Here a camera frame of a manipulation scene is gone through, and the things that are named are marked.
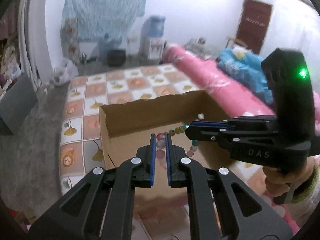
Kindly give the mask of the person's right hand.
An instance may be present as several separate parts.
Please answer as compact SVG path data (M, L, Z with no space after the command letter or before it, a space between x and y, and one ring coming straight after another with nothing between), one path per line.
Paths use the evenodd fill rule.
M302 167L284 175L275 168L263 167L265 174L265 184L268 192L273 197L279 197L290 190L290 186L299 187L307 181L313 174L315 166L314 157L308 157Z

